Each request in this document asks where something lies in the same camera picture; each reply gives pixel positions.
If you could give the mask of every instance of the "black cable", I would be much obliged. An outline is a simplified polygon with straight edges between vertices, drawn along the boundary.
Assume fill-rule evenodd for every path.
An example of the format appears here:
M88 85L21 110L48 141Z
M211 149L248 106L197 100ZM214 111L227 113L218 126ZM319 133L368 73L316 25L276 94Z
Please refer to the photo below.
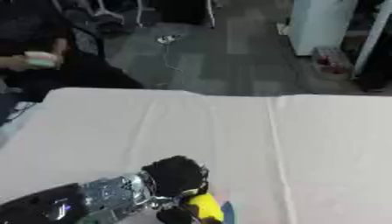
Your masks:
M21 109L15 109L13 114L15 114L17 112L19 112L19 114L17 114L16 116L12 117L11 119L7 119L5 122L6 123L11 123L11 122L15 121L17 118L22 116L27 110L31 109L35 105L37 105L37 103L34 102L34 103L27 104L26 106L24 106Z

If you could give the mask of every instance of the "white device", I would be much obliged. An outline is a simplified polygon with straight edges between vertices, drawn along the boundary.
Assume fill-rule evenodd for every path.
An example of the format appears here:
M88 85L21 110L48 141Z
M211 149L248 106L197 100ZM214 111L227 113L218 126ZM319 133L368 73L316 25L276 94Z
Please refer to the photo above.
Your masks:
M35 67L56 67L58 57L49 52L25 52L27 63Z

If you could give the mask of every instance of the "black clothing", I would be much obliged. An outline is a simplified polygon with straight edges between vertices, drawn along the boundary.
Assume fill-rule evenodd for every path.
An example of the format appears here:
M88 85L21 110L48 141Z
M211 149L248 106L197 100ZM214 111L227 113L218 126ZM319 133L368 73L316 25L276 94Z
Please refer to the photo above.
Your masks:
M60 70L39 69L22 73L0 69L9 87L22 88L25 101L41 102L56 88L143 88L122 70L105 60L79 51L74 36L50 0L0 0L0 57L23 55L26 51L51 52L58 38L71 46Z
M77 52L65 58L60 70L8 71L5 82L10 87L22 88L22 97L28 102L42 102L47 93L56 88L144 88L121 69L93 54Z

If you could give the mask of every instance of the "white table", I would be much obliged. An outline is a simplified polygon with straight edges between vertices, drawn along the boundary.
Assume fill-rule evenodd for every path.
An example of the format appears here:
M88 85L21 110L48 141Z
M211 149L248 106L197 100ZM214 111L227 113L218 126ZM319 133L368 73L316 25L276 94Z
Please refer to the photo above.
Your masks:
M69 88L43 106L0 150L0 203L185 155L241 224L392 221L390 98Z

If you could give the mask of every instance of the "blue object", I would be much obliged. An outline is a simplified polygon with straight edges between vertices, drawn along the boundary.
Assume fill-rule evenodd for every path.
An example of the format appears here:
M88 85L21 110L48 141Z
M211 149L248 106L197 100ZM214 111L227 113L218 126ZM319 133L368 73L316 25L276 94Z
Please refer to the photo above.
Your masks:
M226 202L221 209L225 217L223 224L235 224L235 209L233 205L230 202Z

